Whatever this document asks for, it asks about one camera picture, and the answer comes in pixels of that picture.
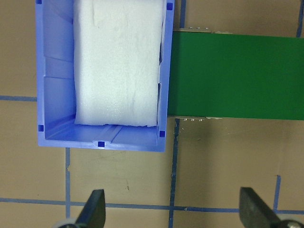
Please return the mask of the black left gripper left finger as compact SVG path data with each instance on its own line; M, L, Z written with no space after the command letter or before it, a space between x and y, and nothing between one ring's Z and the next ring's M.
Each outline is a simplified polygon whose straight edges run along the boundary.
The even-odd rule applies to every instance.
M105 225L105 194L104 190L93 190L76 219L77 228L103 228Z

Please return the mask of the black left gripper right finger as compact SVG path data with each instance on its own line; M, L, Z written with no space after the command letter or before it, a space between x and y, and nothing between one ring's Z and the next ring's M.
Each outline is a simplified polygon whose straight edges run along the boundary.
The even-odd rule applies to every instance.
M239 218L245 228L283 228L284 223L250 187L239 192Z

